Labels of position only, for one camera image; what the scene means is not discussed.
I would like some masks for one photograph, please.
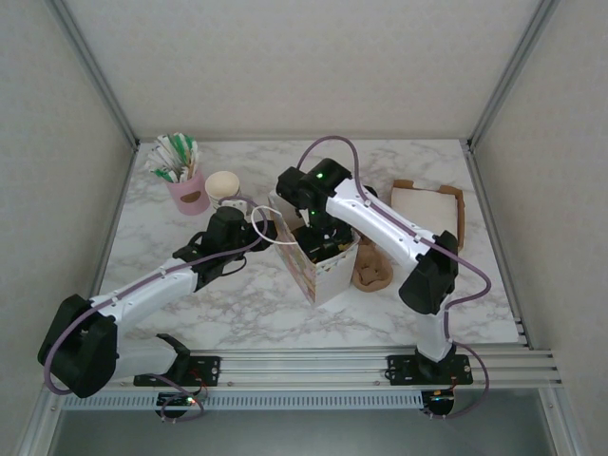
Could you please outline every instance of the metal bracket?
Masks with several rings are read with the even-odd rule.
[[[414,354],[392,354],[387,356],[388,368],[385,377],[395,386],[423,385],[472,385],[473,375],[468,363],[468,356],[456,354],[445,366],[445,374],[437,376],[430,382],[418,369]]]
[[[219,380],[219,366],[221,358],[219,356],[191,356],[185,376],[176,381],[183,387],[199,387],[200,380],[207,387],[216,387]],[[149,375],[136,375],[133,378],[133,385],[136,387],[159,387],[162,382]]]

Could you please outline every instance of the robotic arm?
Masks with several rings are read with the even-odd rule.
[[[268,223],[266,236],[276,238],[272,223]],[[77,294],[66,299],[48,330],[38,361],[45,364],[51,347],[72,322],[109,299],[110,305],[100,308],[69,333],[55,353],[50,371],[83,398],[112,379],[143,373],[165,374],[180,383],[187,374],[190,351],[178,340],[168,334],[145,340],[128,340],[124,335],[162,306],[222,276],[227,264],[245,260],[246,247],[256,239],[252,224],[238,209],[220,207],[209,219],[207,231],[197,233],[156,271],[88,301]],[[261,251],[269,245],[262,240],[250,251]]]
[[[419,370],[431,383],[440,378],[442,366],[456,350],[446,338],[445,305],[446,298],[454,291],[458,264],[420,239],[434,239],[437,245],[456,254],[456,237],[448,231],[435,236],[401,217],[366,190],[365,199],[408,226],[416,237],[404,233],[364,201],[351,172],[331,159],[322,160],[306,174],[289,168],[278,178],[276,192],[304,213],[312,230],[331,238],[341,223],[347,223],[392,255],[406,271],[411,271],[399,296],[416,312],[420,334],[416,353]]]

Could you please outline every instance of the aluminum frame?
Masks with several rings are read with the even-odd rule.
[[[511,87],[515,84],[515,81],[522,72],[525,62],[532,53],[534,46],[539,41],[542,31],[549,22],[551,14],[553,14],[553,11],[555,11],[559,2],[560,0],[541,0],[537,5],[530,22],[523,32],[522,38],[520,38],[519,43],[515,47],[511,58],[503,70],[501,78],[492,91],[492,95],[485,105],[479,121],[477,121],[475,128],[473,128],[473,132],[468,140],[471,151],[475,152],[475,149],[483,139],[485,133],[492,125],[492,122],[503,106],[504,100],[506,100]]]
[[[45,0],[45,3],[55,17],[67,41],[74,49],[78,61],[107,107],[114,123],[119,127],[124,138],[131,146],[132,152],[135,153],[140,142],[136,138],[133,128],[124,114],[116,95],[114,95],[112,87],[107,82],[102,69],[86,43],[84,35],[80,32],[69,7],[64,0]]]

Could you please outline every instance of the purple cable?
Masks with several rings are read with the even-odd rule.
[[[366,193],[365,190],[363,188],[363,185],[361,184],[361,180],[359,178],[359,154],[357,152],[356,147],[354,146],[354,144],[352,143],[351,140],[349,140],[348,138],[344,138],[343,136],[337,136],[337,135],[330,135],[330,136],[325,136],[323,138],[319,138],[318,140],[316,140],[315,142],[313,142],[302,154],[302,157],[300,158],[299,162],[297,163],[297,169],[299,169],[302,166],[302,163],[304,162],[304,160],[306,159],[306,157],[308,156],[308,154],[311,153],[311,151],[317,147],[319,144],[324,143],[325,141],[330,141],[330,140],[337,140],[337,141],[342,141],[343,143],[346,143],[350,148],[351,148],[351,152],[352,152],[352,161],[353,161],[353,176],[354,176],[354,184],[357,188],[357,191],[359,192],[359,196],[361,197],[361,199],[369,205],[369,207],[371,207],[374,211],[376,211],[378,214],[380,214],[381,216],[383,216],[385,219],[389,220],[390,222],[394,223],[395,225],[397,225],[399,228],[401,228],[403,231],[405,231],[406,233],[408,233],[410,236],[412,236],[413,238],[416,237],[416,232],[414,230],[412,230],[411,228],[409,228],[406,224],[402,223],[401,220],[399,220],[398,218],[393,217],[391,214],[389,214],[387,211],[385,211],[384,209],[382,209],[380,206],[378,206],[377,204],[375,204],[373,201],[371,201],[370,199],[367,199],[365,197]],[[457,255],[452,254],[449,250],[436,245],[434,242],[431,242],[430,240],[427,240],[425,238],[421,238],[420,241],[425,244],[427,247],[436,250],[437,252],[441,252],[442,254],[444,254],[446,257],[449,257],[450,259],[453,259],[454,261],[459,262],[460,264],[462,264],[463,266],[465,266],[468,270],[472,271],[473,273],[477,274],[479,277],[482,278],[482,280],[485,282],[485,286],[484,288],[476,293],[476,294],[471,294],[469,296],[465,296],[465,297],[459,297],[458,299],[454,299],[453,301],[450,301],[449,303],[446,304],[446,308],[445,308],[445,321],[444,321],[444,332],[446,334],[446,339],[450,339],[449,336],[449,323],[448,323],[448,313],[447,311],[452,308],[453,306],[457,305],[457,304],[463,304],[465,302],[468,301],[472,301],[474,299],[480,298],[482,296],[485,296],[489,293],[490,288],[492,287],[492,281],[490,280],[490,278],[487,276],[486,273],[484,273],[484,271],[482,271],[481,269],[479,269],[478,267],[472,265],[471,263],[469,263],[468,261],[466,261],[463,258],[460,258]],[[479,362],[480,366],[482,367],[482,370],[484,371],[484,377],[485,377],[485,388],[484,388],[484,393],[482,394],[482,397],[480,398],[479,401],[477,401],[475,404],[473,404],[472,406],[465,408],[464,410],[458,411],[456,413],[447,415],[447,416],[443,416],[443,419],[451,419],[451,418],[458,418],[459,416],[465,415],[467,413],[469,413],[470,411],[474,410],[476,407],[478,407],[486,398],[487,392],[489,390],[489,384],[490,384],[490,379],[489,379],[489,374],[487,372],[487,368],[485,367],[484,361],[482,361],[482,358],[480,357],[479,354],[477,354],[473,349],[471,349],[468,345],[465,344],[461,344],[460,342],[454,342],[452,341],[454,345],[456,345],[457,347],[461,347],[465,350],[467,350],[468,352],[470,352],[475,359],[477,359],[477,361]]]
[[[221,199],[219,201],[219,203],[221,204],[225,200],[241,200],[241,201],[247,202],[252,207],[256,207],[257,206],[252,200],[244,198],[244,197],[227,197],[227,198]],[[262,212],[262,218],[263,218],[263,221],[264,221],[264,228],[262,230],[262,233],[266,234],[266,230],[268,229],[268,220],[266,219],[266,215],[263,212]],[[218,254],[212,254],[210,256],[205,256],[203,258],[197,259],[195,261],[190,261],[189,263],[178,264],[176,266],[172,266],[172,267],[168,268],[165,271],[165,273],[166,274],[174,273],[176,271],[179,271],[180,269],[189,268],[191,266],[195,266],[197,264],[201,264],[201,263],[203,263],[205,261],[209,261],[211,259],[216,259],[216,258],[220,258],[220,257],[226,257],[228,255],[233,255],[233,254],[239,254],[241,252],[246,252],[246,251],[254,248],[261,241],[262,241],[262,238],[258,237],[255,241],[253,241],[249,245],[246,245],[245,247],[241,247],[239,249],[234,249],[234,250],[229,250],[227,252],[220,252]],[[139,290],[141,287],[143,287],[143,286],[147,285],[148,283],[153,282],[154,280],[156,280],[158,278],[161,278],[161,277],[162,277],[162,273],[156,273],[154,275],[151,275],[148,278],[145,278],[143,280],[140,280],[139,282],[134,283],[132,286],[130,286],[126,290],[124,290],[124,291],[116,294],[115,297],[117,299],[123,299],[125,296],[130,295],[131,293],[135,292],[136,290]],[[113,302],[112,299],[107,299],[106,301],[101,302],[100,304],[97,304],[97,305],[91,307],[88,311],[84,312],[78,318],[76,318],[74,321],[72,321],[72,323],[66,328],[66,330],[63,331],[59,337],[57,337],[57,340],[55,341],[55,343],[53,344],[53,346],[48,351],[47,359],[45,360],[45,369],[44,369],[45,385],[47,385],[47,388],[51,392],[54,392],[55,394],[58,394],[58,395],[66,395],[66,394],[70,394],[72,392],[70,389],[58,389],[53,384],[52,378],[50,378],[50,366],[52,364],[53,358],[55,357],[55,354],[57,353],[57,351],[59,350],[59,348],[61,347],[61,345],[66,341],[67,337],[70,334],[72,334],[74,332],[74,330],[76,330],[76,328],[78,328],[78,326],[82,322],[84,322],[87,318],[89,318],[90,316],[92,316],[96,312],[100,311],[101,309],[109,306],[110,304],[112,304],[112,302]]]

